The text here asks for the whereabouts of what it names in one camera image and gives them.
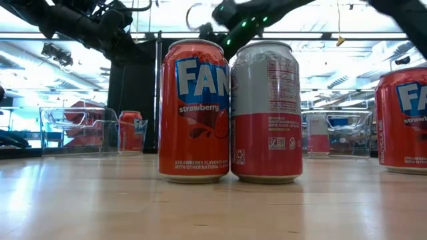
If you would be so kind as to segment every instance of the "red can label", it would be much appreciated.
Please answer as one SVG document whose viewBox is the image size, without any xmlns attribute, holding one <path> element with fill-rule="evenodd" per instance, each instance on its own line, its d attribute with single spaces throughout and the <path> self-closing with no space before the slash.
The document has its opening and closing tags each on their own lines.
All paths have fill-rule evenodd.
<svg viewBox="0 0 427 240">
<path fill-rule="evenodd" d="M 299 175 L 298 64 L 287 58 L 254 59 L 232 69 L 232 171 L 237 175 Z"/>
<path fill-rule="evenodd" d="M 228 64 L 218 48 L 185 43 L 163 62 L 159 171 L 221 175 L 229 169 Z"/>
<path fill-rule="evenodd" d="M 328 122 L 326 115 L 307 115 L 307 152 L 314 154 L 328 154 L 330 141 L 328 136 Z"/>
<path fill-rule="evenodd" d="M 143 121 L 138 113 L 122 113 L 119 122 L 119 151 L 142 151 Z"/>
<path fill-rule="evenodd" d="M 376 90 L 380 164 L 427 167 L 427 70 L 391 73 Z"/>
</svg>

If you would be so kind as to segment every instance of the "can rim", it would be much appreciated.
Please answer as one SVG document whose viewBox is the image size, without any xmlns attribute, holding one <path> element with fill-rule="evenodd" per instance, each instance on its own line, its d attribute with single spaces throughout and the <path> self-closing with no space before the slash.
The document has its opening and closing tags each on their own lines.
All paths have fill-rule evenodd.
<svg viewBox="0 0 427 240">
<path fill-rule="evenodd" d="M 399 73 L 401 71 L 416 70 L 416 69 L 427 69 L 427 67 L 408 67 L 405 69 L 398 69 L 398 70 L 391 71 L 389 73 L 385 73 L 385 74 L 381 75 L 380 78 L 383 78 L 383 77 L 388 76 L 388 75 L 393 74 L 393 73 Z"/>
<path fill-rule="evenodd" d="M 238 50 L 238 52 L 236 54 L 239 54 L 241 51 L 243 51 L 244 49 L 247 49 L 248 47 L 253 47 L 253 46 L 256 46 L 256 45 L 264 45 L 264 44 L 265 45 L 267 45 L 267 44 L 282 45 L 282 46 L 287 47 L 292 52 L 292 48 L 291 48 L 291 46 L 289 46 L 289 44 L 283 43 L 281 41 L 272 41 L 272 40 L 269 40 L 269 41 L 257 41 L 255 43 L 247 44 L 247 45 L 245 45 L 243 47 L 240 47 L 240 49 Z"/>
<path fill-rule="evenodd" d="M 121 113 L 139 113 L 139 114 L 141 114 L 139 111 L 128 111 L 128 110 L 124 110 Z"/>
<path fill-rule="evenodd" d="M 224 54 L 224 50 L 222 49 L 221 46 L 214 43 L 213 41 L 208 41 L 205 39 L 183 39 L 183 40 L 179 40 L 179 41 L 176 41 L 175 43 L 172 43 L 167 50 L 170 50 L 173 46 L 181 44 L 181 43 L 207 43 L 207 44 L 210 44 L 210 45 L 217 47 L 218 49 L 220 49 L 221 53 Z"/>
</svg>

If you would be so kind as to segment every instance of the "red soda can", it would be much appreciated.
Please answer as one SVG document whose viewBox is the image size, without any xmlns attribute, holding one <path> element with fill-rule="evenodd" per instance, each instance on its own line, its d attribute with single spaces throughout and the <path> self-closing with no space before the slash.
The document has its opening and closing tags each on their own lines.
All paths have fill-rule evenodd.
<svg viewBox="0 0 427 240">
<path fill-rule="evenodd" d="M 232 171 L 253 183 L 289 183 L 302 173 L 298 62 L 289 45 L 242 47 L 232 67 Z"/>
<path fill-rule="evenodd" d="M 427 174 L 427 68 L 381 76 L 375 100 L 380 164 L 390 171 Z"/>
<path fill-rule="evenodd" d="M 119 152 L 141 152 L 143 126 L 141 113 L 122 111 L 119 117 Z"/>
<path fill-rule="evenodd" d="M 326 114 L 307 114 L 307 152 L 310 155 L 327 155 L 330 153 L 328 122 Z"/>
<path fill-rule="evenodd" d="M 211 183 L 229 171 L 229 67 L 219 45 L 177 41 L 163 60 L 159 172 L 176 183 Z"/>
</svg>

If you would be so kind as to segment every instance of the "wire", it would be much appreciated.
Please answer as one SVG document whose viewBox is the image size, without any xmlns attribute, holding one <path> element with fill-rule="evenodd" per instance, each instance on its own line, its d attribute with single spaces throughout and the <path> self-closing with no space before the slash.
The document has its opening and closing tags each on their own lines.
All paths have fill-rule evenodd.
<svg viewBox="0 0 427 240">
<path fill-rule="evenodd" d="M 151 9 L 149 9 L 148 32 L 151 32 Z"/>
<path fill-rule="evenodd" d="M 336 7 L 338 8 L 338 36 L 341 37 L 341 13 L 340 13 L 340 0 L 336 0 Z"/>
<path fill-rule="evenodd" d="M 193 7 L 197 7 L 197 6 L 202 6 L 203 5 L 203 3 L 194 3 L 188 10 L 187 10 L 187 14 L 185 14 L 185 23 L 187 24 L 187 28 L 189 29 L 189 30 L 191 30 L 191 31 L 198 31 L 199 30 L 199 28 L 200 28 L 200 26 L 199 27 L 192 27 L 192 26 L 190 26 L 190 24 L 189 24 L 189 22 L 188 22 L 188 15 L 189 15 L 189 12 L 191 11 L 191 9 L 193 8 Z"/>
<path fill-rule="evenodd" d="M 151 8 L 152 5 L 153 5 L 153 1 L 149 0 L 149 3 L 148 3 L 147 7 L 142 7 L 142 8 L 139 8 L 139 7 L 133 8 L 133 7 L 131 7 L 131 8 L 117 9 L 117 10 L 118 11 L 139 11 L 140 12 L 140 11 L 147 11 L 148 9 Z"/>
<path fill-rule="evenodd" d="M 119 114 L 121 113 L 121 100 L 123 100 L 123 89 L 125 88 L 125 73 L 126 67 L 123 68 L 123 73 L 121 75 L 121 89 L 120 89 L 120 101 L 119 101 Z"/>
<path fill-rule="evenodd" d="M 153 5 L 153 1 L 149 0 L 149 3 L 148 3 L 147 7 L 142 7 L 142 8 L 139 8 L 139 7 L 137 7 L 137 8 L 133 8 L 133 7 L 131 7 L 131 8 L 127 8 L 127 7 L 126 8 L 119 8 L 119 7 L 114 7 L 113 6 L 113 3 L 115 1 L 117 1 L 117 0 L 112 1 L 109 4 L 105 4 L 105 3 L 98 3 L 98 4 L 101 5 L 101 6 L 103 6 L 103 7 L 108 7 L 108 8 L 111 8 L 111 9 L 115 9 L 117 11 L 136 11 L 136 12 L 147 11 Z"/>
<path fill-rule="evenodd" d="M 40 67 L 40 66 L 42 66 L 44 63 L 46 63 L 47 62 L 47 60 L 49 60 L 50 58 L 52 58 L 52 56 L 50 56 L 50 57 L 46 57 L 46 59 L 45 60 L 43 60 L 37 67 Z"/>
<path fill-rule="evenodd" d="M 139 0 L 137 1 L 136 6 L 137 8 L 139 8 Z M 138 32 L 138 27 L 139 27 L 139 13 L 136 13 L 136 32 Z"/>
</svg>

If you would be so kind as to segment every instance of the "fanta logo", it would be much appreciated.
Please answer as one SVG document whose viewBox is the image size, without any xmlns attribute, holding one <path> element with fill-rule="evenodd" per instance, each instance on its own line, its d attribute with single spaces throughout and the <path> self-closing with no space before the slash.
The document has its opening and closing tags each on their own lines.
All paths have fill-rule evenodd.
<svg viewBox="0 0 427 240">
<path fill-rule="evenodd" d="M 181 59 L 176 63 L 178 95 L 202 96 L 230 94 L 228 66 L 201 63 L 197 58 Z"/>
<path fill-rule="evenodd" d="M 135 128 L 135 131 L 142 131 L 143 121 L 141 119 L 134 119 L 133 127 Z"/>
<path fill-rule="evenodd" d="M 408 116 L 426 115 L 427 85 L 407 83 L 396 87 L 400 109 Z"/>
</svg>

